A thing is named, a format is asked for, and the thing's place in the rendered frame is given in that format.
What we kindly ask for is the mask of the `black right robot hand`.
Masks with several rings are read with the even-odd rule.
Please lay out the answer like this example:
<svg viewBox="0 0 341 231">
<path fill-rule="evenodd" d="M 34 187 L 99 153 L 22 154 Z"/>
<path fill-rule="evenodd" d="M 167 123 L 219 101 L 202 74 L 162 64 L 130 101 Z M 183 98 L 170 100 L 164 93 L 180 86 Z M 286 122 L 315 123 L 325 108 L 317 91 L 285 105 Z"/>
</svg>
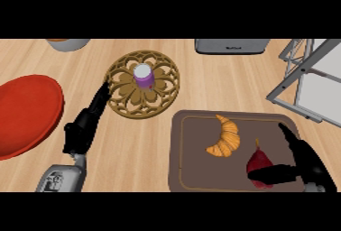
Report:
<svg viewBox="0 0 341 231">
<path fill-rule="evenodd" d="M 276 164 L 254 170 L 248 172 L 248 179 L 258 180 L 266 185 L 275 185 L 292 182 L 297 177 L 301 177 L 304 186 L 309 182 L 315 182 L 317 185 L 323 186 L 326 189 L 325 192 L 337 193 L 334 179 L 312 146 L 304 140 L 297 138 L 294 132 L 284 123 L 279 123 L 279 129 L 289 144 L 295 165 Z"/>
</svg>

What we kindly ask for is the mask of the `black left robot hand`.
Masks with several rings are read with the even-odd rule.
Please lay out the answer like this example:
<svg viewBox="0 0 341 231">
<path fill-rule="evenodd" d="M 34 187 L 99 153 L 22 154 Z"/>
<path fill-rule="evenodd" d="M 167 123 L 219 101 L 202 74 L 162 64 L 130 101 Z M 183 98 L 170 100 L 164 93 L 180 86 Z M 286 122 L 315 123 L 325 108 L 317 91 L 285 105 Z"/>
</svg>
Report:
<svg viewBox="0 0 341 231">
<path fill-rule="evenodd" d="M 102 117 L 102 112 L 109 100 L 109 86 L 103 82 L 95 94 L 89 107 L 86 107 L 72 123 L 64 127 L 65 143 L 64 153 L 86 154 L 92 145 L 93 137 L 96 134 L 98 123 Z"/>
</svg>

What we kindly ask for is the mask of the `brown tray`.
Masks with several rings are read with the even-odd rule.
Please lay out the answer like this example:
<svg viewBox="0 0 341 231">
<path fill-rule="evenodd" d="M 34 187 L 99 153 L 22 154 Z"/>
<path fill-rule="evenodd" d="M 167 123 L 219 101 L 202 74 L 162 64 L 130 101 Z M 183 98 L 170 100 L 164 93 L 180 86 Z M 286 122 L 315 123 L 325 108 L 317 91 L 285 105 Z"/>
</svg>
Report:
<svg viewBox="0 0 341 231">
<path fill-rule="evenodd" d="M 239 129 L 239 148 L 227 157 L 216 157 L 207 148 L 220 139 L 224 116 Z M 263 151 L 276 164 L 294 164 L 294 155 L 279 125 L 295 131 L 286 115 L 182 110 L 171 120 L 170 177 L 173 191 L 255 191 L 248 179 L 247 163 L 255 151 Z"/>
</svg>

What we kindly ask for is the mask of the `grey tiered shelf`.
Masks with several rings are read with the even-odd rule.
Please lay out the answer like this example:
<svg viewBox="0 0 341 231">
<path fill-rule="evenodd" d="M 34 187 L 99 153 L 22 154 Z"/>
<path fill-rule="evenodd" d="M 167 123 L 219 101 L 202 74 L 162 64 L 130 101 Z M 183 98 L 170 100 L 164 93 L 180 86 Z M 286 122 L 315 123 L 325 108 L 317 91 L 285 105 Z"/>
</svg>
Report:
<svg viewBox="0 0 341 231">
<path fill-rule="evenodd" d="M 341 128 L 341 39 L 292 39 L 279 58 L 286 62 L 284 81 L 266 99 Z"/>
</svg>

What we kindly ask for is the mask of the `ornate golden wooden trivet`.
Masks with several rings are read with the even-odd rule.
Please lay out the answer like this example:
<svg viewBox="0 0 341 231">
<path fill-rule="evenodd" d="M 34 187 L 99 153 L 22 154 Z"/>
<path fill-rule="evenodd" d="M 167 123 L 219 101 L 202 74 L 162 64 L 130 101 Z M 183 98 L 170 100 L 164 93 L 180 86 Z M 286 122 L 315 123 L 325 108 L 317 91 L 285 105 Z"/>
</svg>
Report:
<svg viewBox="0 0 341 231">
<path fill-rule="evenodd" d="M 145 63 L 155 74 L 155 84 L 142 89 L 133 77 L 133 69 Z M 180 92 L 180 71 L 171 58 L 158 51 L 133 51 L 106 70 L 103 81 L 109 84 L 108 106 L 129 119 L 146 119 L 160 115 L 171 106 Z"/>
</svg>

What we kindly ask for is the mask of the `red plate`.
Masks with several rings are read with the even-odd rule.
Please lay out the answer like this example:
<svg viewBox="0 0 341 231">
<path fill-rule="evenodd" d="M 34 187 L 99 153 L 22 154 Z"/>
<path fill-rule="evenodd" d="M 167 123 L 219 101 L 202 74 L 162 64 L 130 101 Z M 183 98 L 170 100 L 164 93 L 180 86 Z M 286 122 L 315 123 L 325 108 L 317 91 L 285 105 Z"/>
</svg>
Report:
<svg viewBox="0 0 341 231">
<path fill-rule="evenodd" d="M 47 139 L 62 111 L 62 87 L 49 76 L 24 76 L 0 86 L 0 161 Z"/>
</svg>

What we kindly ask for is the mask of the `golden croissant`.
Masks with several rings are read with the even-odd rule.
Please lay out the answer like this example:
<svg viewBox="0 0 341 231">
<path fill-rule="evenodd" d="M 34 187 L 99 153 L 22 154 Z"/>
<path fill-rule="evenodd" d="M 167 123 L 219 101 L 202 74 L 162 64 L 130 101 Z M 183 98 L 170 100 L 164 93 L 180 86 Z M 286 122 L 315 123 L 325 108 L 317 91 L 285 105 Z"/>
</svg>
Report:
<svg viewBox="0 0 341 231">
<path fill-rule="evenodd" d="M 239 128 L 227 117 L 217 115 L 216 118 L 222 124 L 220 138 L 216 145 L 210 146 L 205 151 L 216 157 L 229 157 L 241 144 Z"/>
</svg>

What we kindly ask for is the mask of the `purple can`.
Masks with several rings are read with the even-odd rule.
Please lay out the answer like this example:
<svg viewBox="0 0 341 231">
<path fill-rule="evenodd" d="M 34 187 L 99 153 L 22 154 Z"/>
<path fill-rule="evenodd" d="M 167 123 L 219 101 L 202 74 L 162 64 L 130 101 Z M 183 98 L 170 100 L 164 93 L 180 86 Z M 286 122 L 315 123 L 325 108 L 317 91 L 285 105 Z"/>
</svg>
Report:
<svg viewBox="0 0 341 231">
<path fill-rule="evenodd" d="M 133 69 L 133 77 L 137 87 L 151 91 L 155 85 L 155 74 L 148 64 L 140 63 Z"/>
</svg>

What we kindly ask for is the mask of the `grey pot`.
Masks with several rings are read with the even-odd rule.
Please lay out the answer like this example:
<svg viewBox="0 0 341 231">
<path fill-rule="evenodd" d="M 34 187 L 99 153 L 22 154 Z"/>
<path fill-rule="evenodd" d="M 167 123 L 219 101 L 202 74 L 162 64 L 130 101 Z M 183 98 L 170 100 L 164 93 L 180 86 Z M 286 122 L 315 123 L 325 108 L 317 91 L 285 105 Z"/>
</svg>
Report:
<svg viewBox="0 0 341 231">
<path fill-rule="evenodd" d="M 47 39 L 47 43 L 56 51 L 68 52 L 81 49 L 89 39 Z"/>
</svg>

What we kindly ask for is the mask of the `grey toaster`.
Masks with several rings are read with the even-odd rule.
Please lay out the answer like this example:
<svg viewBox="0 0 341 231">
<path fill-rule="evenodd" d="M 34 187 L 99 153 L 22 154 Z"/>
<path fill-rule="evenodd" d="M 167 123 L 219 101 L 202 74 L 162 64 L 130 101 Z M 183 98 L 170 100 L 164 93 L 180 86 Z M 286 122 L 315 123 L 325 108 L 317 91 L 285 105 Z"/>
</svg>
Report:
<svg viewBox="0 0 341 231">
<path fill-rule="evenodd" d="M 195 39 L 195 50 L 210 55 L 254 55 L 266 51 L 269 39 Z"/>
</svg>

